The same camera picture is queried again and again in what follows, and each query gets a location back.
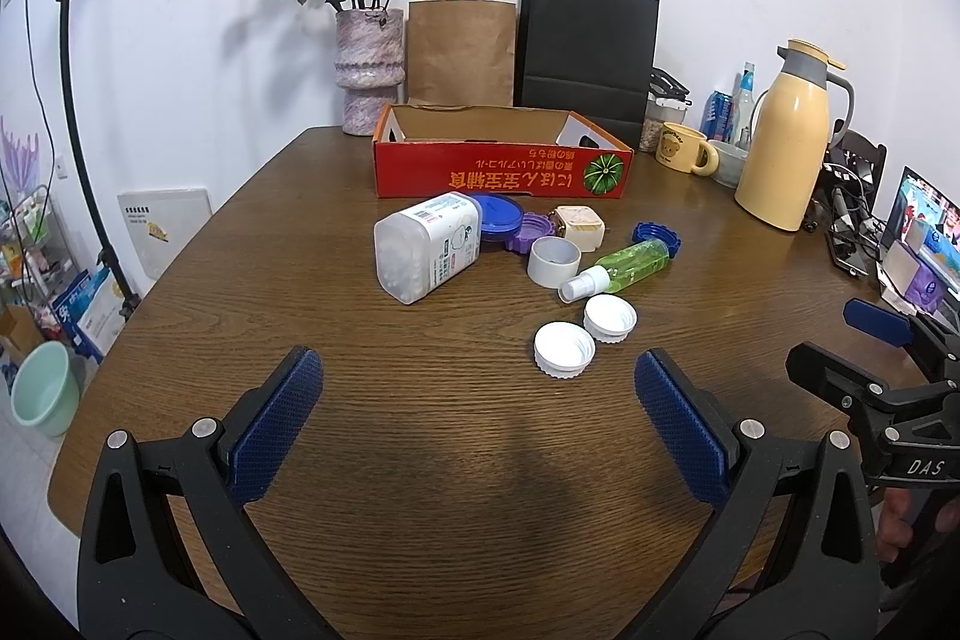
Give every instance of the blue gripper pad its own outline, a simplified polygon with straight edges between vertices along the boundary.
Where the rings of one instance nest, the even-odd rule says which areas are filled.
[[[723,415],[659,348],[637,359],[634,380],[637,398],[690,493],[714,509],[723,506],[730,496],[728,472],[739,458],[739,444]]]
[[[863,299],[851,299],[843,309],[848,326],[881,339],[888,345],[904,347],[913,341],[910,321],[899,313],[891,313]]]
[[[296,347],[224,417],[221,456],[229,469],[227,491],[238,506],[267,493],[322,391],[320,356]]]

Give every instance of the white plastic bottle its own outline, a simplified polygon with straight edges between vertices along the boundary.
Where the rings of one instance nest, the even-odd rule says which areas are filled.
[[[751,142],[750,118],[754,114],[754,65],[749,61],[743,66],[740,90],[733,97],[730,110],[730,138],[726,142],[749,150]]]
[[[373,248],[383,290],[413,304],[462,272],[480,254],[482,217],[475,199],[450,193],[380,220]]]

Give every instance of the blue lid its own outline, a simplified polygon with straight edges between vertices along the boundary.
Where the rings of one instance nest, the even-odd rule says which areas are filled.
[[[670,258],[680,250],[680,237],[659,223],[637,223],[634,229],[634,242],[643,242],[645,239],[659,239],[666,245]]]
[[[503,242],[509,239],[523,223],[523,208],[520,204],[498,194],[469,194],[476,199],[483,215],[480,215],[480,239]]]

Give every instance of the floor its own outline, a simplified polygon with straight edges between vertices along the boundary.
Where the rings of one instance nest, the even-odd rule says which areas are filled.
[[[74,371],[85,385],[94,362]],[[47,504],[47,485],[63,437],[49,439],[13,420],[7,384],[0,379],[0,525],[51,602],[77,625],[77,555],[80,540]]]

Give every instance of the mug handle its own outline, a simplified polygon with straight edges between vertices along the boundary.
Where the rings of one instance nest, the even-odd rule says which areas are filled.
[[[702,165],[702,167],[694,165],[690,172],[692,172],[693,175],[709,177],[713,172],[716,172],[717,167],[720,166],[720,155],[717,153],[717,148],[714,148],[707,140],[700,140],[700,149],[703,150],[704,153],[707,153],[707,162]]]

